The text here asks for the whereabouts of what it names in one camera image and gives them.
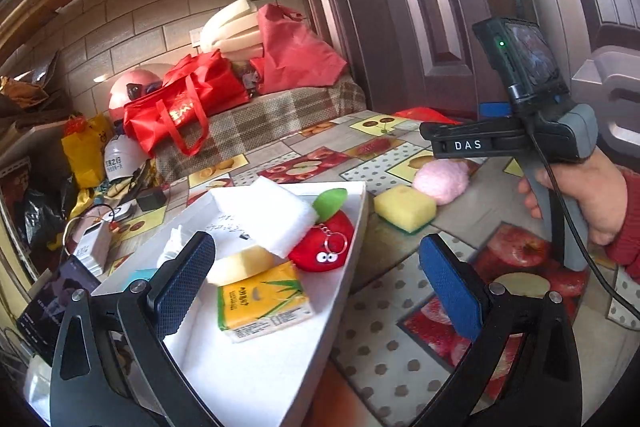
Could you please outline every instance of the red tote bag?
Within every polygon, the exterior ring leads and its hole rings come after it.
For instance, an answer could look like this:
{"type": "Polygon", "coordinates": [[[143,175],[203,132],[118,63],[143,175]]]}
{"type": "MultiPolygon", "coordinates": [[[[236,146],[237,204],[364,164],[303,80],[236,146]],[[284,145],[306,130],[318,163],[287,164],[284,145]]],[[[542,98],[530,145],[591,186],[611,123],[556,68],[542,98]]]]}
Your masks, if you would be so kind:
{"type": "Polygon", "coordinates": [[[163,86],[124,106],[124,131],[149,155],[171,137],[187,156],[196,155],[209,136],[207,117],[249,101],[249,94],[220,51],[187,55],[164,76],[163,86]],[[187,147],[178,128],[196,121],[202,135],[187,147]]]}
{"type": "Polygon", "coordinates": [[[264,45],[264,76],[257,87],[260,94],[333,86],[347,65],[291,8],[263,6],[258,10],[258,26],[264,45]]]}

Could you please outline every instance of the camera screen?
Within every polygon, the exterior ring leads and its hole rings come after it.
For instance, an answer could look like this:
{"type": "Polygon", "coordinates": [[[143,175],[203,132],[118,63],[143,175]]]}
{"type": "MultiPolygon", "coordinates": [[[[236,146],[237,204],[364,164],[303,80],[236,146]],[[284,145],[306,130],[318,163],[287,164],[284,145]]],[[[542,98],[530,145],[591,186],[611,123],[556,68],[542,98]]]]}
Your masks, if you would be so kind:
{"type": "Polygon", "coordinates": [[[506,24],[518,46],[522,63],[532,84],[544,84],[558,77],[558,65],[538,28],[506,24]]]}
{"type": "Polygon", "coordinates": [[[53,361],[60,324],[71,302],[71,295],[80,288],[91,293],[99,284],[72,255],[55,271],[18,318],[18,329],[49,365],[53,361]]]}

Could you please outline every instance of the hand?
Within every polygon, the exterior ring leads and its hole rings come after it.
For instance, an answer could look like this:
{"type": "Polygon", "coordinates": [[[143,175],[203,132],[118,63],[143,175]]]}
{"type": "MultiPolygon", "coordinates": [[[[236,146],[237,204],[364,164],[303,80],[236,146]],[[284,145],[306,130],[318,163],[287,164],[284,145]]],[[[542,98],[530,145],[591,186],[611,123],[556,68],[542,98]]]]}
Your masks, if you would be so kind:
{"type": "MultiPolygon", "coordinates": [[[[598,148],[583,164],[557,164],[551,167],[563,194],[575,198],[589,225],[589,238],[597,245],[608,245],[616,238],[626,215],[626,181],[618,168],[598,148]]],[[[552,188],[545,169],[536,172],[537,181],[552,188]]],[[[526,194],[524,204],[531,216],[542,219],[536,195],[526,178],[518,192],[526,194]]]]}

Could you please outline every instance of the pink loofah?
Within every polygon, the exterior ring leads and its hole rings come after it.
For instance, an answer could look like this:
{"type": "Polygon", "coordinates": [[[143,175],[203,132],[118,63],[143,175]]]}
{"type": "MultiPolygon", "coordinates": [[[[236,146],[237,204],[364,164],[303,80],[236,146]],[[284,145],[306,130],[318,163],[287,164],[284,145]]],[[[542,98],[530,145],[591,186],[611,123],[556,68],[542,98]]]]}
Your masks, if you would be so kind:
{"type": "Polygon", "coordinates": [[[422,166],[414,178],[414,188],[431,196],[437,204],[447,204],[466,190],[469,184],[466,162],[434,160],[422,166]]]}

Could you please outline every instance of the plush apple keychain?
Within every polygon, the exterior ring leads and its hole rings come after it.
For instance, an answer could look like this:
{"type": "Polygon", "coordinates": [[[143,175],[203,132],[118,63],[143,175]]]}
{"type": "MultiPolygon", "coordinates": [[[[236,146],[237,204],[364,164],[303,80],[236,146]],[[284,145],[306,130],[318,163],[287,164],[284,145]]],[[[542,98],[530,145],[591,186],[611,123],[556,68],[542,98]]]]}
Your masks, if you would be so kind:
{"type": "Polygon", "coordinates": [[[326,272],[344,265],[353,238],[353,225],[339,210],[346,198],[344,188],[332,188],[314,201],[318,221],[289,253],[289,259],[301,270],[326,272]]]}

